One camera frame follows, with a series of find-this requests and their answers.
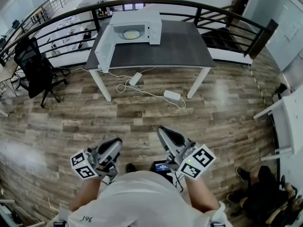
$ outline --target person's left arm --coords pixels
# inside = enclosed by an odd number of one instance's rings
[[[70,203],[70,211],[74,212],[80,207],[87,205],[93,200],[96,200],[101,180],[102,178],[100,177],[85,180],[79,192]]]

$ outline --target black shoe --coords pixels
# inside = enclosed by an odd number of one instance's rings
[[[243,170],[242,167],[237,166],[236,169],[236,174],[240,177],[240,179],[244,182],[244,181],[248,181],[250,178],[250,172],[247,172],[245,170]]]
[[[137,169],[136,167],[134,166],[134,164],[132,163],[128,163],[126,166],[125,166],[125,173],[130,173],[130,172],[136,172]]]
[[[226,199],[227,199],[228,202],[237,204],[237,203],[240,202],[240,200],[242,198],[245,198],[245,197],[247,197],[247,195],[245,194],[245,192],[243,190],[238,190],[238,191],[229,193],[226,196]]]

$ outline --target forearm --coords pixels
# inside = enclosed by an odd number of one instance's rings
[[[219,209],[218,200],[208,189],[201,177],[197,180],[185,177],[185,182],[193,208],[203,213]]]
[[[87,205],[97,199],[101,180],[99,177],[85,180],[79,192],[70,203],[70,211],[74,212],[81,206]]]

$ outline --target person's right arm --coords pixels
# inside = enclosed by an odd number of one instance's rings
[[[192,180],[185,176],[185,182],[193,208],[202,213],[219,209],[218,200],[208,189],[202,177]]]

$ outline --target dark gray tabletop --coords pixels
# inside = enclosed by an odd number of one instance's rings
[[[87,70],[98,68],[95,49],[106,26],[101,26],[96,37],[85,66]],[[160,45],[117,44],[110,63],[110,69],[150,66],[213,67],[214,61],[193,23],[162,20]]]

